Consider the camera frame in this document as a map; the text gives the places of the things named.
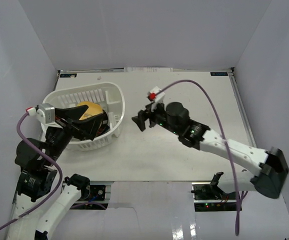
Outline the round black rimmed plate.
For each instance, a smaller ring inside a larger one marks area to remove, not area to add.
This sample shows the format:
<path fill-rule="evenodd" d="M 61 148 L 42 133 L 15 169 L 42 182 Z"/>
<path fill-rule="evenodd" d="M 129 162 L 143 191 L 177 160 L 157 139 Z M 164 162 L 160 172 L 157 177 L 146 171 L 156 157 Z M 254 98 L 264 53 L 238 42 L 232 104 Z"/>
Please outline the round black rimmed plate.
<path fill-rule="evenodd" d="M 102 119 L 102 123 L 99 129 L 97 130 L 97 133 L 96 133 L 97 137 L 105 134 L 107 131 L 110 130 L 108 114 L 104 109 L 102 110 L 102 113 L 103 113 L 103 119 Z"/>

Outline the yellow square panda dish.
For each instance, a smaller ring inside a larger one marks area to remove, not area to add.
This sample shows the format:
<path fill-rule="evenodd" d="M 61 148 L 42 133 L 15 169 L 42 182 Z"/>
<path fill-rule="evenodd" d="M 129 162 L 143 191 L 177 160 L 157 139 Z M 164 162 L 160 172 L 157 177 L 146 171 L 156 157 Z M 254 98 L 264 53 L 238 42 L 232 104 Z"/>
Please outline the yellow square panda dish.
<path fill-rule="evenodd" d="M 94 102 L 82 101 L 82 102 L 79 102 L 76 106 L 80 107 L 83 105 L 88 106 L 88 109 L 84 112 L 84 114 L 80 117 L 79 120 L 86 120 L 86 119 L 89 119 L 93 116 L 96 116 L 96 115 L 103 113 L 102 107 L 99 104 L 94 103 Z"/>

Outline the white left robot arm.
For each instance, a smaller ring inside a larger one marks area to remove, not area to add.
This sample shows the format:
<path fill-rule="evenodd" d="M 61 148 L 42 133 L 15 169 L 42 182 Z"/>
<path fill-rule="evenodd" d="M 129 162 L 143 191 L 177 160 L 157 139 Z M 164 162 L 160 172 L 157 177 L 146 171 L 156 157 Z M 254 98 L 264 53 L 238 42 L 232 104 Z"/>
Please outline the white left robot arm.
<path fill-rule="evenodd" d="M 73 138 L 93 140 L 107 121 L 104 110 L 89 113 L 90 110 L 86 103 L 70 108 L 55 108 L 46 103 L 28 108 L 19 120 L 16 130 L 21 142 L 16 148 L 15 164 L 21 172 L 6 239 L 49 240 L 77 201 L 92 203 L 98 197 L 89 178 L 77 173 L 64 177 L 56 163 Z M 47 128 L 45 141 L 27 138 L 21 125 L 28 116 L 58 126 Z"/>

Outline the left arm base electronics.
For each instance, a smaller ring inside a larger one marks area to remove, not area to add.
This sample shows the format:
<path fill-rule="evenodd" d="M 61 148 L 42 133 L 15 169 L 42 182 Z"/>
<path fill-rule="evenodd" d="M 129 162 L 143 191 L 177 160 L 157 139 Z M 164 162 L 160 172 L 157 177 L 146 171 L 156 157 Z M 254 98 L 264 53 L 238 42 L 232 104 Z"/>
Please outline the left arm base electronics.
<path fill-rule="evenodd" d="M 87 193 L 76 201 L 71 210 L 106 210 L 109 200 L 106 198 L 106 185 L 90 185 Z"/>

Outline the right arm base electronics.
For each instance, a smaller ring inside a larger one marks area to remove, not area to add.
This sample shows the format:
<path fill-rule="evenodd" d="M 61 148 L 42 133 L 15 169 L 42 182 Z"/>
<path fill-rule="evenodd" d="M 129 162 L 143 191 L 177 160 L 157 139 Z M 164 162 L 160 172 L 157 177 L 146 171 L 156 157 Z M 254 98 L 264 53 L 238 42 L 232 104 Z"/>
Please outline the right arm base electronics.
<path fill-rule="evenodd" d="M 191 193 L 196 213 L 236 211 L 235 192 L 225 193 L 210 182 L 193 182 Z"/>

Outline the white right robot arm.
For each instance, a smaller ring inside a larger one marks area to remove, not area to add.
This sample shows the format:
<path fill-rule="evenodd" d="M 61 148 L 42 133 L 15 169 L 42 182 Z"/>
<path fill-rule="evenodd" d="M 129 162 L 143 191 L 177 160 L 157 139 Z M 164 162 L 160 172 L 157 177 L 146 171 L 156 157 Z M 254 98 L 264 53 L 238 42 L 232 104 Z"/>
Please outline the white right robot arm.
<path fill-rule="evenodd" d="M 272 147 L 266 150 L 232 139 L 224 140 L 209 126 L 191 119 L 189 111 L 180 102 L 168 105 L 158 103 L 155 109 L 148 104 L 131 119 L 142 132 L 146 129 L 145 122 L 149 121 L 151 128 L 159 125 L 174 133 L 188 148 L 217 155 L 246 169 L 245 173 L 232 173 L 233 181 L 237 184 L 227 186 L 221 181 L 212 184 L 210 193 L 215 199 L 223 199 L 236 187 L 241 191 L 257 191 L 270 199 L 280 197 L 289 174 L 289 166 L 281 149 Z"/>

